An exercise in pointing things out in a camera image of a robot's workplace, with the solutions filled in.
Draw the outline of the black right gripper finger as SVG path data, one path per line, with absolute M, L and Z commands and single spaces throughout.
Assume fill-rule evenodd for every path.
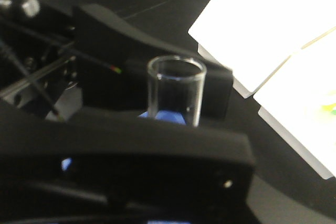
M 255 223 L 248 137 L 85 108 L 1 105 L 1 223 Z

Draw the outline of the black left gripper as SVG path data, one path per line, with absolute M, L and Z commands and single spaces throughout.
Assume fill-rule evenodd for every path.
M 1 100 L 28 114 L 68 120 L 81 106 L 71 18 L 39 0 L 1 0 Z

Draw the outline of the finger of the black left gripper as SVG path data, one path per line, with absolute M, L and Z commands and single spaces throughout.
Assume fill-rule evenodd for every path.
M 121 74 L 80 59 L 79 80 L 85 104 L 113 110 L 146 107 L 146 66 L 157 56 L 177 55 L 200 60 L 207 67 L 201 115 L 226 116 L 233 86 L 232 71 L 202 58 L 198 53 L 155 38 L 130 25 L 111 10 L 87 4 L 72 9 L 75 48 L 121 68 Z

